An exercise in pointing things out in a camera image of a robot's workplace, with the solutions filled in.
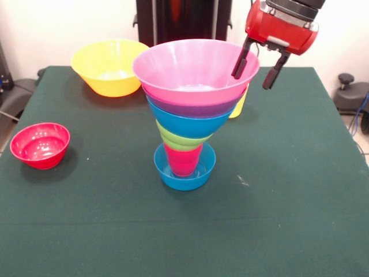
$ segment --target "red bowl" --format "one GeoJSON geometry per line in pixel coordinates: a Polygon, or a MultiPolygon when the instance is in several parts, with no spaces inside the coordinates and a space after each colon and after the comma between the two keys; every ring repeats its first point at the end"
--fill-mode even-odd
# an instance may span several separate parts
{"type": "Polygon", "coordinates": [[[51,169],[63,159],[70,141],[69,131],[57,123],[38,123],[19,131],[10,151],[36,169],[51,169]]]}

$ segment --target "purple bowl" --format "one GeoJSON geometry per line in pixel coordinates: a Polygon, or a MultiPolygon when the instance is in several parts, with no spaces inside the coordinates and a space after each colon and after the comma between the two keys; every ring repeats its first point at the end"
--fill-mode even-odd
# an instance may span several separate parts
{"type": "Polygon", "coordinates": [[[183,117],[197,117],[197,118],[218,117],[222,114],[228,113],[236,106],[238,101],[242,98],[243,94],[245,93],[244,89],[241,92],[240,96],[238,96],[236,99],[213,106],[180,106],[158,100],[158,98],[149,94],[144,86],[142,86],[142,88],[144,89],[147,98],[155,106],[163,109],[164,111],[180,115],[183,117]]]}

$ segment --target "pink bowl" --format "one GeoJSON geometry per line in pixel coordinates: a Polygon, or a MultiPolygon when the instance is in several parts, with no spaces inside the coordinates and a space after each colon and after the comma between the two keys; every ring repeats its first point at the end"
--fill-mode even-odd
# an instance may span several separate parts
{"type": "Polygon", "coordinates": [[[178,151],[164,143],[165,152],[172,172],[179,177],[190,176],[197,167],[202,144],[191,151],[178,151]]]}
{"type": "Polygon", "coordinates": [[[242,47],[212,39],[186,39],[156,45],[140,54],[133,71],[156,99],[182,106],[213,106],[238,98],[259,70],[247,56],[240,79],[231,73],[242,47]]]}
{"type": "Polygon", "coordinates": [[[168,113],[180,115],[183,117],[195,117],[195,118],[209,118],[209,117],[218,117],[219,115],[226,114],[227,112],[233,110],[233,108],[237,105],[238,101],[242,98],[245,90],[234,100],[229,102],[225,102],[222,104],[212,105],[212,106],[184,106],[175,103],[169,103],[159,100],[158,98],[151,95],[144,86],[146,96],[150,99],[150,101],[157,107],[161,108],[168,113]]]}
{"type": "Polygon", "coordinates": [[[39,123],[19,131],[10,142],[10,151],[36,169],[50,169],[64,157],[70,141],[68,130],[57,123],[39,123]]]}

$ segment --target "stack of bowls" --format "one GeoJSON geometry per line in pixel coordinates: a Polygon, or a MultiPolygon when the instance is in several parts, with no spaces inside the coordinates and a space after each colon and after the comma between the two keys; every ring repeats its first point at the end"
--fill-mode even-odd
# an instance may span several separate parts
{"type": "Polygon", "coordinates": [[[133,71],[163,139],[154,162],[168,186],[193,190],[208,180],[216,156],[205,141],[229,118],[259,69],[249,53],[241,78],[231,76],[241,49],[221,40],[177,40],[135,59],[133,71]]]}

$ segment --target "white wall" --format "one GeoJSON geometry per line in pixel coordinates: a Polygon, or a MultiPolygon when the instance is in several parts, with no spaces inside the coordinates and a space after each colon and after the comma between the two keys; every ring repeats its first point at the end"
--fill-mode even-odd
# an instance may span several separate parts
{"type": "MultiPolygon", "coordinates": [[[[348,3],[327,0],[317,18],[317,40],[308,52],[288,62],[315,67],[330,93],[341,72],[369,81],[369,1],[348,3]]],[[[242,45],[249,8],[249,0],[233,0],[229,41],[242,45]]],[[[137,27],[132,28],[134,15],[135,0],[0,0],[0,39],[14,78],[36,77],[47,65],[68,65],[73,52],[86,43],[138,39],[137,27]]],[[[260,59],[271,66],[278,54],[263,49],[260,59]]]]}

